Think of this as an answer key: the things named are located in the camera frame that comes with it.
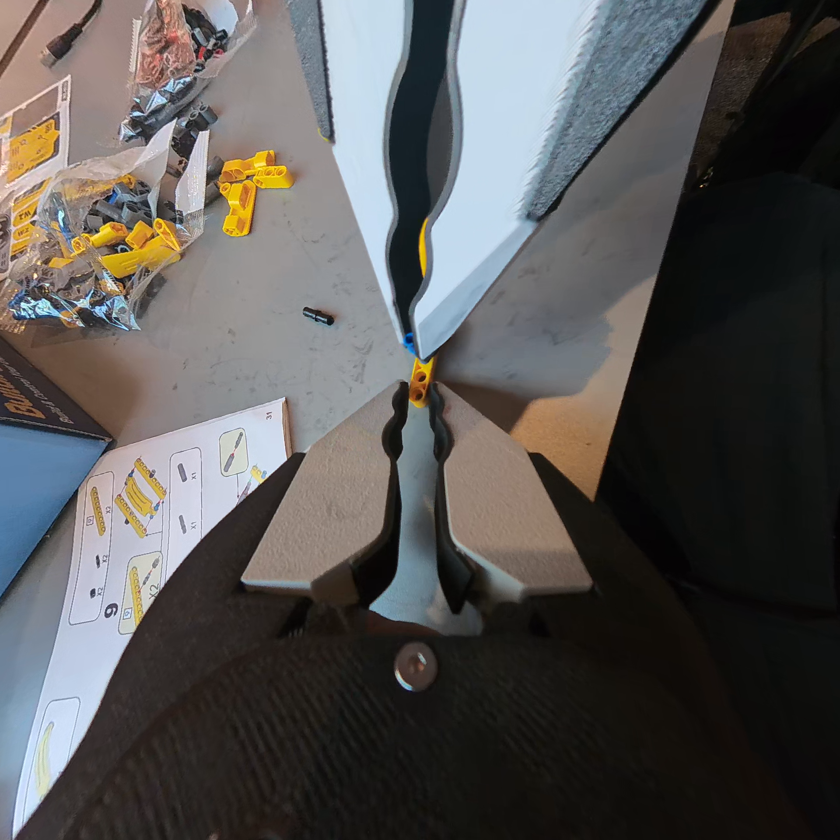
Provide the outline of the yellow curved panel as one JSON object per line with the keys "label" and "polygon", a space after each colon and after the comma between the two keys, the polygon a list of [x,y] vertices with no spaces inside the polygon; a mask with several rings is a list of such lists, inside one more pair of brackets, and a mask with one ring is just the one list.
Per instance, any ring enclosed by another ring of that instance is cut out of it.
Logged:
{"label": "yellow curved panel", "polygon": [[221,182],[219,189],[228,204],[228,212],[223,223],[224,233],[236,238],[247,236],[255,211],[256,185],[251,180]]}

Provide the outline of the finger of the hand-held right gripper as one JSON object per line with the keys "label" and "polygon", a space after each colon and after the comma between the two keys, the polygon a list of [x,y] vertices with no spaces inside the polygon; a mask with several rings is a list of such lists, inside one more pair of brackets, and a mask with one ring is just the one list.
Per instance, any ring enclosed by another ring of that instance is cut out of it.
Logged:
{"label": "finger of the hand-held right gripper", "polygon": [[609,10],[609,2],[456,2],[446,54],[452,157],[410,307],[421,359],[454,335],[537,227],[529,189]]}
{"label": "finger of the hand-held right gripper", "polygon": [[404,1],[322,2],[333,156],[401,346],[405,329],[386,259],[395,219],[386,159],[412,11],[413,3]]}

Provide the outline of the plastic bag of yellow parts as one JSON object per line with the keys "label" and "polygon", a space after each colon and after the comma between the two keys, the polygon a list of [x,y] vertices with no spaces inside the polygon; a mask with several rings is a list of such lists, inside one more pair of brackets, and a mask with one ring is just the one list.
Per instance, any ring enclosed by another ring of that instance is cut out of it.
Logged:
{"label": "plastic bag of yellow parts", "polygon": [[2,285],[2,330],[139,330],[165,272],[205,228],[209,130],[183,119],[146,144],[59,171]]}

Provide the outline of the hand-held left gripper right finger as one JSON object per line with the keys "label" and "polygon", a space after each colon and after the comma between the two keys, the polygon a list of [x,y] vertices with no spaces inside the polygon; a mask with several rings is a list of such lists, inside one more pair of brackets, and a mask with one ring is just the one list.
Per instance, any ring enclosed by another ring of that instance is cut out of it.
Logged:
{"label": "hand-held left gripper right finger", "polygon": [[437,575],[450,611],[592,590],[527,450],[445,385],[429,390]]}

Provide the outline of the dark blue kit box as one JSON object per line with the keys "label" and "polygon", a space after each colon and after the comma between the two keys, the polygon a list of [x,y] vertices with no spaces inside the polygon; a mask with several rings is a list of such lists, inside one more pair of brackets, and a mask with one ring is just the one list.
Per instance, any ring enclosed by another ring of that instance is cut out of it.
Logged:
{"label": "dark blue kit box", "polygon": [[1,593],[112,436],[1,339]]}

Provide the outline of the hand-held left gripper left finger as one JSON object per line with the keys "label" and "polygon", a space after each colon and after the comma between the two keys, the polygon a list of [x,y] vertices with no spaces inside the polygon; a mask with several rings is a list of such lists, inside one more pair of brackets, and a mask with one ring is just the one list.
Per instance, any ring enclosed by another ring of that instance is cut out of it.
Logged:
{"label": "hand-held left gripper left finger", "polygon": [[305,454],[243,572],[253,592],[370,606],[396,575],[408,384],[395,381]]}

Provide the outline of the yellow angled panel piece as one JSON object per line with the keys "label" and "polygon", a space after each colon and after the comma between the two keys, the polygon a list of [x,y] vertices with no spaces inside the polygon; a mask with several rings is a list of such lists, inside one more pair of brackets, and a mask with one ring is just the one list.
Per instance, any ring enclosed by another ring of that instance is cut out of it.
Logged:
{"label": "yellow angled panel piece", "polygon": [[253,177],[261,169],[276,164],[276,153],[273,150],[263,150],[248,159],[233,159],[225,161],[218,176],[220,183],[242,182]]}

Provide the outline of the plastic bag of black parts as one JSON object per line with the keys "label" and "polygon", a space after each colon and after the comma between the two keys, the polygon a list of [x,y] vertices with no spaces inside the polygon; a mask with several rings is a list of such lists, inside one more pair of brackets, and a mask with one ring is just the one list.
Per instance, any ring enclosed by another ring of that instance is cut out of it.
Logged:
{"label": "plastic bag of black parts", "polygon": [[254,2],[149,1],[133,21],[121,144],[148,143],[196,107],[256,28]]}

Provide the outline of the pile of black connectors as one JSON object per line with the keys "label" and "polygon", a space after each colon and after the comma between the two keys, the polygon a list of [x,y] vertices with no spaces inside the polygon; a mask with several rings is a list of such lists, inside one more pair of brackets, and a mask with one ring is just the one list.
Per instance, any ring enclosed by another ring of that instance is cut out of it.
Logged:
{"label": "pile of black connectors", "polygon": [[189,161],[198,135],[210,130],[218,121],[217,112],[204,103],[199,102],[175,120],[170,149],[170,160],[166,165],[166,173],[173,177],[183,174]]}

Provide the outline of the grey desk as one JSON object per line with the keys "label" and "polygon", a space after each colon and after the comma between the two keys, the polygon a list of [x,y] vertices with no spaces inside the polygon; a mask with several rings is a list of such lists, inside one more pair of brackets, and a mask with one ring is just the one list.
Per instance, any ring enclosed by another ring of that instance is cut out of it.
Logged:
{"label": "grey desk", "polygon": [[[445,345],[438,375],[595,496],[734,2],[570,187]],[[303,450],[397,378],[399,348],[332,147],[319,137],[286,2],[207,91],[216,154],[274,149],[298,178],[249,236],[203,235],[141,331],[27,328],[21,353],[128,445],[286,397]],[[335,317],[304,318],[305,307]]]}

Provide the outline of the open instruction booklet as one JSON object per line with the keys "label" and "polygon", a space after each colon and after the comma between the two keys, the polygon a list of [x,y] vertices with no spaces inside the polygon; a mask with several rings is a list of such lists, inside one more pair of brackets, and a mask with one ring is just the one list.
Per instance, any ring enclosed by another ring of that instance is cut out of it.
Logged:
{"label": "open instruction booklet", "polygon": [[14,807],[15,836],[88,730],[136,627],[184,558],[291,455],[287,400],[108,451],[79,488],[56,640]]}

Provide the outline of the yellow and grey sticker sheet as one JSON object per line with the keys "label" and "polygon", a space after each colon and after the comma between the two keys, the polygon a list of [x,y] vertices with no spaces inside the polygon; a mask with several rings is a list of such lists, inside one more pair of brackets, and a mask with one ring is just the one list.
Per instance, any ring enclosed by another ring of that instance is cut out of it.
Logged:
{"label": "yellow and grey sticker sheet", "polygon": [[71,76],[5,113],[1,120],[1,279],[26,250],[39,202],[68,165]]}

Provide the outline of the person's legs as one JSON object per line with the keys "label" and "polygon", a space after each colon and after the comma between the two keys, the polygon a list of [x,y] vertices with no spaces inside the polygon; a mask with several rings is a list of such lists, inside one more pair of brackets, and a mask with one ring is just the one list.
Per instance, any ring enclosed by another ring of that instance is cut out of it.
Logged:
{"label": "person's legs", "polygon": [[736,2],[602,476],[838,838],[838,2]]}

